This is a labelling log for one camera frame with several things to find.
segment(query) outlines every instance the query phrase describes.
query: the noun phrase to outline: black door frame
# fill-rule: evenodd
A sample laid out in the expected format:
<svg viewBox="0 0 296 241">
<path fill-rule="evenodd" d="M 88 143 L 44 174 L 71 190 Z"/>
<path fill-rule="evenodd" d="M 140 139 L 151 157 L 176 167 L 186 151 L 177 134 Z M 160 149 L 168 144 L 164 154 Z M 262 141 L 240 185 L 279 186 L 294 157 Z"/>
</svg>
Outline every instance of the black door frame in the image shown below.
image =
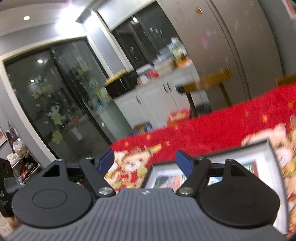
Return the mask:
<svg viewBox="0 0 296 241">
<path fill-rule="evenodd" d="M 21 55 L 18 55 L 14 58 L 11 58 L 9 60 L 6 60 L 4 62 L 4 66 L 5 68 L 7 68 L 9 65 L 18 62 L 21 59 L 24 59 L 26 57 L 32 56 L 34 54 L 40 53 L 40 52 L 45 52 L 48 51 L 50 54 L 50 57 L 52 58 L 53 62 L 54 62 L 54 66 L 57 68 L 59 75 L 61 76 L 61 79 L 63 81 L 63 83 L 66 85 L 66 87 L 68 87 L 68 91 L 70 93 L 70 95 L 72 96 L 73 100 L 76 102 L 76 104 L 78 105 L 78 107 L 82 108 L 85 113 L 87 114 L 87 116 L 89 117 L 89 119 L 91 120 L 91 122 L 93 123 L 93 125 L 96 127 L 96 129 L 98 130 L 98 132 L 102 135 L 102 137 L 104 138 L 104 140 L 107 142 L 107 144 L 111 145 L 112 142 L 111 140 L 107 137 L 107 135 L 104 133 L 104 131 L 102 130 L 102 128 L 99 126 L 99 124 L 96 122 L 96 120 L 94 119 L 93 115 L 90 113 L 90 111 L 88 110 L 87 106 L 83 103 L 83 101 L 77 96 L 77 92 L 75 93 L 75 91 L 71 88 L 71 85 L 69 85 L 68 80 L 65 78 L 63 72 L 61 71 L 61 69 L 58 66 L 58 63 L 56 61 L 56 59 L 53 57 L 52 54 L 52 47 L 54 46 L 58 46 L 60 44 L 63 43 L 71 43 L 71 42 L 76 42 L 76 41 L 81 41 L 84 40 L 87 44 L 87 46 L 89 47 L 92 55 L 94 56 L 95 60 L 97 61 L 97 63 L 99 64 L 99 66 L 101 67 L 103 73 L 105 74 L 106 78 L 108 78 L 108 74 L 106 73 L 104 67 L 102 66 L 102 64 L 100 63 L 98 57 L 96 56 L 96 54 L 94 53 L 93 49 L 91 48 L 87 37 L 81 37 L 81 38 L 75 38 L 75 39 L 71 39 L 71 40 L 65 40 L 65 41 L 60 41 L 59 43 L 54 43 L 54 44 L 49 44 L 47 46 L 42 46 L 40 48 L 36 48 L 34 50 L 28 51 L 26 53 L 23 53 Z M 21 100 L 19 99 L 19 97 L 16 95 L 19 104 L 21 105 L 26 117 L 28 118 L 28 120 L 30 121 L 31 125 L 33 126 L 34 130 L 36 131 L 36 133 L 38 134 L 38 136 L 40 137 L 40 139 L 43 141 L 43 143 L 46 145 L 46 147 L 50 150 L 50 152 L 55 156 L 55 158 L 59 158 L 58 155 L 53 151 L 53 149 L 48 145 L 48 143 L 45 141 L 45 138 L 41 135 L 40 131 L 37 129 L 36 125 L 33 123 L 31 117 L 28 115 L 28 112 L 26 111 L 26 109 L 24 108 Z"/>
</svg>

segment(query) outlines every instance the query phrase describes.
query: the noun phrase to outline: orange object on counter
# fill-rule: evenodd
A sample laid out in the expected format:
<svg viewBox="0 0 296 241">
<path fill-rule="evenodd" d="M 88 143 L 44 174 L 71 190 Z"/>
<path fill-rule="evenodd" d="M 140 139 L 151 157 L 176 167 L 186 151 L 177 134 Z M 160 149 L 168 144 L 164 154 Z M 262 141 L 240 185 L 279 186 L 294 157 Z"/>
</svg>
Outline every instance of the orange object on counter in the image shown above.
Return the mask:
<svg viewBox="0 0 296 241">
<path fill-rule="evenodd" d="M 180 121 L 184 121 L 190 118 L 190 109 L 185 109 L 182 111 L 176 111 L 170 113 L 167 119 L 167 126 L 175 125 Z"/>
</svg>

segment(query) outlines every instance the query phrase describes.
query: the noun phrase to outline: door frame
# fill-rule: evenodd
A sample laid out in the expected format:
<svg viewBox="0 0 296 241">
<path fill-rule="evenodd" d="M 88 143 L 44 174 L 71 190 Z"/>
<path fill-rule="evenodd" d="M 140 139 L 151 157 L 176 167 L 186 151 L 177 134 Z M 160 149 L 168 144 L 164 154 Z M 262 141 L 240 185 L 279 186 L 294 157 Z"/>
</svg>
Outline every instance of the door frame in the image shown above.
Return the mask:
<svg viewBox="0 0 296 241">
<path fill-rule="evenodd" d="M 56 43 L 64 42 L 64 41 L 70 41 L 75 40 L 79 38 L 85 37 L 87 39 L 87 42 L 89 43 L 91 50 L 94 52 L 95 56 L 99 59 L 100 63 L 102 64 L 103 68 L 105 69 L 106 73 L 111 76 L 113 75 L 113 72 L 111 71 L 110 67 L 108 66 L 107 62 L 103 58 L 103 55 L 97 48 L 95 42 L 91 38 L 90 34 L 85 33 L 77 33 L 77 34 L 71 34 L 70 36 L 57 36 L 54 38 L 42 40 L 36 43 L 32 43 L 29 45 L 26 45 L 24 47 L 18 48 L 16 50 L 13 50 L 9 53 L 6 53 L 2 56 L 0 56 L 0 81 L 2 81 L 4 86 L 4 91 L 6 92 L 5 95 L 9 98 L 9 101 L 7 102 L 7 108 L 12 109 L 13 113 L 11 116 L 9 116 L 10 119 L 12 119 L 12 122 L 14 124 L 14 127 L 16 130 L 25 128 L 26 131 L 30 134 L 31 138 L 35 142 L 34 145 L 30 143 L 30 146 L 28 148 L 30 149 L 32 155 L 38 160 L 38 162 L 41 164 L 42 167 L 48 166 L 51 162 L 56 160 L 56 157 L 54 154 L 48 149 L 46 144 L 42 141 L 38 133 L 35 131 L 34 127 L 30 123 L 28 117 L 26 116 L 24 110 L 22 109 L 22 106 L 18 102 L 18 99 L 13 91 L 12 86 L 10 85 L 10 81 L 5 69 L 4 62 L 7 60 L 10 60 L 11 58 L 17 57 L 21 54 L 37 50 L 42 47 L 46 47 L 48 45 L 53 45 Z M 23 138 L 23 141 L 26 143 L 26 138 L 24 136 L 21 136 Z"/>
</svg>

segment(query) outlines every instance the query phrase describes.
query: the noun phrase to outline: metal screw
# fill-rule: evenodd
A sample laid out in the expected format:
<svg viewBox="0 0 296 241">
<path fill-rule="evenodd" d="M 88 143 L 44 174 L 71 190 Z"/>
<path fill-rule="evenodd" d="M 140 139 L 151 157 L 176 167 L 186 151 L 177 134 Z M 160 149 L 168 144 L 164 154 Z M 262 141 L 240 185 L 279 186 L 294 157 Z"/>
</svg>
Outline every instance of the metal screw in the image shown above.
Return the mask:
<svg viewBox="0 0 296 241">
<path fill-rule="evenodd" d="M 193 189 L 189 187 L 183 187 L 183 188 L 180 188 L 179 192 L 183 195 L 189 195 L 193 193 Z"/>
<path fill-rule="evenodd" d="M 109 195 L 113 192 L 113 189 L 112 188 L 109 188 L 109 187 L 104 187 L 104 188 L 100 188 L 99 189 L 99 193 L 101 195 Z"/>
</svg>

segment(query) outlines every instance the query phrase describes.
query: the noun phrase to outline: black device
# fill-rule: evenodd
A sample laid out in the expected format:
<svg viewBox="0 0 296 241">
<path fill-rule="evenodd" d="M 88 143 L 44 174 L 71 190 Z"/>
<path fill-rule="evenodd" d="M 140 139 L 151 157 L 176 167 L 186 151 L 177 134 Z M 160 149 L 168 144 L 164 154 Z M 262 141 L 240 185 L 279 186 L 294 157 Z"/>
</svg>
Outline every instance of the black device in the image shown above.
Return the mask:
<svg viewBox="0 0 296 241">
<path fill-rule="evenodd" d="M 137 79 L 139 75 L 138 73 L 133 70 L 132 72 L 129 72 L 120 78 L 114 80 L 107 86 L 105 86 L 107 92 L 111 96 L 112 99 L 115 99 L 130 90 L 133 90 L 137 85 Z"/>
<path fill-rule="evenodd" d="M 110 150 L 102 160 L 112 155 Z M 180 156 L 193 160 L 178 151 Z M 124 188 L 116 195 L 101 175 L 108 171 L 103 162 L 54 161 L 14 195 L 12 209 L 22 225 L 7 240 L 288 240 L 272 226 L 279 197 L 259 178 L 235 160 L 194 164 L 176 193 Z M 83 178 L 84 187 L 70 176 Z M 214 176 L 222 181 L 207 186 Z"/>
</svg>

